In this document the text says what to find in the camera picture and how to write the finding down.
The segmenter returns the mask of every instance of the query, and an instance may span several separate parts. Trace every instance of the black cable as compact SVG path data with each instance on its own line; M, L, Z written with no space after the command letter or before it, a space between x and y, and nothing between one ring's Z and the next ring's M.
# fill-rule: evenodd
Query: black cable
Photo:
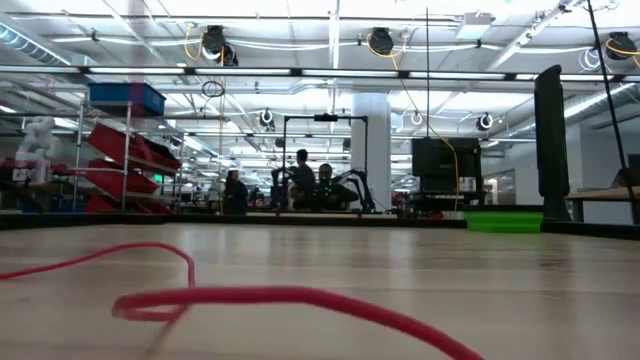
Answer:
M598 35L598 25L596 24L596 17L591 5L591 0L587 0L587 6L589 8L589 17L591 18L591 27L593 29L593 36L595 37L596 49L598 50L598 58L600 59L600 69L602 71L602 77L604 78L604 87L607 92L607 102L609 103L609 112L611 113L611 124L616 135L616 144L618 146L618 156L620 157L620 166L622 166L622 176L627 185L629 192L629 200L631 201L631 213L633 214L633 223L638 225L640 219L638 218L639 210L638 203L636 202L636 196L633 193L631 186L631 179L627 168L627 161L624 158L624 149L622 147L622 138L620 137L620 128L618 127L618 118L616 117L616 109L613 105L613 99L611 97L611 84L609 84L609 76L607 74L607 67L604 63L604 55L602 54L602 43L600 42L600 36Z
M225 89L224 85L222 85L221 83L215 80L211 80L202 84L201 90L202 90L202 95L208 98L207 101L204 103L204 107L202 108L202 113L203 113L202 117L206 119L207 105L209 105L209 101L211 101L211 99L223 96L227 92L227 89Z
M431 55L429 55L429 7L426 8L427 16L427 137L429 137L429 130L431 129Z

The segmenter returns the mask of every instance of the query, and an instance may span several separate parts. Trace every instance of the wooden table surface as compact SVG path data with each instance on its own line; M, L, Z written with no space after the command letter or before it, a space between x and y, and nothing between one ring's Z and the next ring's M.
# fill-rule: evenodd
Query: wooden table surface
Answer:
M631 188L636 196L640 196L640 186ZM611 189L587 190L567 195L567 200L629 200L629 190L626 187Z
M428 322L486 359L640 354L640 242L442 229L170 224L0 232L0 271L162 241L199 285L305 285ZM185 284L182 260L131 250L0 282L0 358L446 359L392 330L298 305L197 306L150 357L161 324L111 317L119 295Z

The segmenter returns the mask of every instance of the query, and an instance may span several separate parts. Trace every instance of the man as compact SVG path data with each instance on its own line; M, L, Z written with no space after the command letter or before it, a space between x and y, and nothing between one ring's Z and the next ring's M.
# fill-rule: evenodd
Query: man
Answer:
M316 176L313 174L313 170L311 170L309 165L307 165L308 157L309 153L305 149L300 149L296 152L298 167L295 172L298 178L298 186L293 201L293 208L296 210L310 207L310 202L316 187Z
M331 182L333 168L329 164L320 165L320 183L316 188L316 201L320 209L343 210L345 203L358 200L358 194L341 184Z

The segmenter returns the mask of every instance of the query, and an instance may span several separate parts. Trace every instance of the white column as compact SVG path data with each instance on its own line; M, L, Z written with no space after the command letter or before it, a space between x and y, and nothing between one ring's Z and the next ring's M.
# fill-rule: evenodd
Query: white column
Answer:
M386 93L353 94L351 114L369 117L369 134L360 120L351 122L351 168L365 167L368 136L367 181L378 211L391 207L391 108Z

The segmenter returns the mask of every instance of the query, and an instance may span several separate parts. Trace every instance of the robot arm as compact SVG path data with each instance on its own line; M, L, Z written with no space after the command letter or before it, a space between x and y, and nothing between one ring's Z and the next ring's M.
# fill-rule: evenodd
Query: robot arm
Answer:
M355 175L360 178L360 183L362 184L362 190L364 192L364 198L362 197L362 193L360 192L360 187L357 184L357 180L349 179L351 175ZM331 182L334 184L342 184L346 181L349 181L355 185L358 196L360 197L362 212L375 212L376 204L373 202L373 197L371 196L371 191L369 190L369 185L367 184L367 173L365 173L364 171L351 169L331 179Z

